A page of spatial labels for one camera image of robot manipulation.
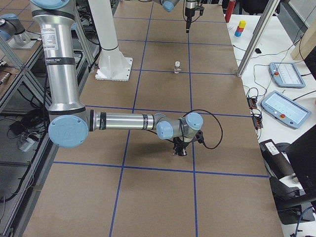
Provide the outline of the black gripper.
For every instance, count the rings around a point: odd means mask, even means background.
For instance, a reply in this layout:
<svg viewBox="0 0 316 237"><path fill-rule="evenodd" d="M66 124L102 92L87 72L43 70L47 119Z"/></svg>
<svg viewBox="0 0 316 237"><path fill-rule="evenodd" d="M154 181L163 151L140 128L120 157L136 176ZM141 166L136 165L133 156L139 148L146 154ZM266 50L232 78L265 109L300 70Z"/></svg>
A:
<svg viewBox="0 0 316 237"><path fill-rule="evenodd" d="M187 142L182 141L179 137L175 137L173 138L173 154L174 155L178 155L178 156L186 156L187 155L187 151L186 151L186 147L188 146Z"/></svg>
<svg viewBox="0 0 316 237"><path fill-rule="evenodd" d="M189 33L193 17L195 15L196 8L198 6L197 0L185 0L185 21L186 21L186 33Z"/></svg>

